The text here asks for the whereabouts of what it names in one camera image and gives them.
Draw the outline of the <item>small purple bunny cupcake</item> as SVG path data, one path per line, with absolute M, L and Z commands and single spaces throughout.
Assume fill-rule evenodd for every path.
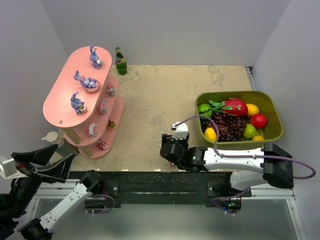
M 78 92 L 73 93 L 70 98 L 71 107 L 75 110 L 77 115 L 85 114 L 88 109 L 85 106 L 85 102 L 77 98 L 77 94 Z

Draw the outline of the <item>red white cake toy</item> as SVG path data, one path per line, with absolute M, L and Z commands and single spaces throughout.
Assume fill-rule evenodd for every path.
M 98 147 L 98 149 L 99 149 L 100 151 L 106 150 L 106 149 L 108 148 L 107 143 L 106 143 L 102 138 L 100 138 L 100 139 L 96 142 L 96 146 Z

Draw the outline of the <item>pink round cake toy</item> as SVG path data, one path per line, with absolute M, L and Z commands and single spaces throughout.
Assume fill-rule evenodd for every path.
M 117 128 L 117 124 L 113 120 L 109 119 L 106 129 L 111 131 L 111 130 L 115 130 L 116 128 Z

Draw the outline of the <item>purple bunny figure toy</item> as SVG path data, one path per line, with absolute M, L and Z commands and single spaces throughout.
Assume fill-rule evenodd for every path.
M 89 50 L 90 50 L 89 59 L 91 61 L 91 65 L 96 69 L 100 69 L 102 66 L 102 61 L 100 60 L 100 58 L 96 53 L 95 45 L 94 44 L 90 45 Z

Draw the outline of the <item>pink white cake toy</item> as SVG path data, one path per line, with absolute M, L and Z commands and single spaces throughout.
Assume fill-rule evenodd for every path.
M 90 138 L 95 138 L 98 134 L 98 125 L 95 124 L 95 123 L 91 123 L 89 126 L 88 126 L 88 136 Z

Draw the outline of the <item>pink bunny figure toy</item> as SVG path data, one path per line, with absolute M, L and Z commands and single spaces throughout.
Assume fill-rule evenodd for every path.
M 110 97 L 114 97 L 117 93 L 116 86 L 113 83 L 108 83 L 106 85 L 106 91 Z

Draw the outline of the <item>pink egg shaped toy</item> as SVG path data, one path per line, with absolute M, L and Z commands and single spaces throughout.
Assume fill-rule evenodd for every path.
M 99 108 L 98 108 L 98 112 L 100 115 L 105 115 L 107 113 L 107 111 L 108 111 L 107 103 L 106 103 L 106 101 L 102 101 L 100 103 Z

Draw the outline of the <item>purple bunny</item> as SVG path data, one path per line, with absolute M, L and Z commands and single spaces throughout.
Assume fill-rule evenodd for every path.
M 84 77 L 80 75 L 78 70 L 75 71 L 73 78 L 80 82 L 86 93 L 96 93 L 100 90 L 101 84 L 97 79 L 92 77 Z

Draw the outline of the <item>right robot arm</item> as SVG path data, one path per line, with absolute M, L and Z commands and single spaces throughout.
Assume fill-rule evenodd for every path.
M 222 183 L 212 188 L 216 193 L 230 196 L 253 186 L 269 184 L 280 189 L 294 187 L 293 164 L 282 160 L 283 150 L 274 144 L 252 150 L 223 150 L 216 153 L 213 148 L 189 147 L 189 139 L 161 136 L 160 156 L 178 169 L 187 172 L 208 172 L 217 169 L 233 170 Z

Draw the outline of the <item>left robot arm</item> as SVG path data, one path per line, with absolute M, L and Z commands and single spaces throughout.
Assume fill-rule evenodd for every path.
M 41 193 L 54 197 L 45 186 L 67 182 L 75 154 L 50 163 L 58 144 L 0 157 L 0 176 L 10 180 L 10 191 L 0 195 L 0 238 L 18 232 L 24 240 L 50 240 L 57 225 L 87 198 L 101 194 L 104 180 L 95 170 L 84 173 L 69 193 L 46 214 L 40 215 Z

